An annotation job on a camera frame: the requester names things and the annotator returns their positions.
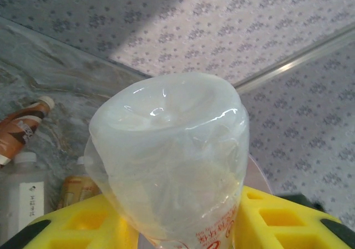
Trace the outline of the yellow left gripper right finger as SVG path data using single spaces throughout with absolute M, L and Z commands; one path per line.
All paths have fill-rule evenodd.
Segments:
M 234 229 L 236 248 L 343 248 L 322 222 L 339 220 L 295 202 L 245 186 Z

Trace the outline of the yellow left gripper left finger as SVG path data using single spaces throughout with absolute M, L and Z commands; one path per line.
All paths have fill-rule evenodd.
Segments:
M 97 195 L 37 218 L 49 220 L 28 248 L 109 249 L 137 248 L 138 232 L 133 229 L 103 196 Z

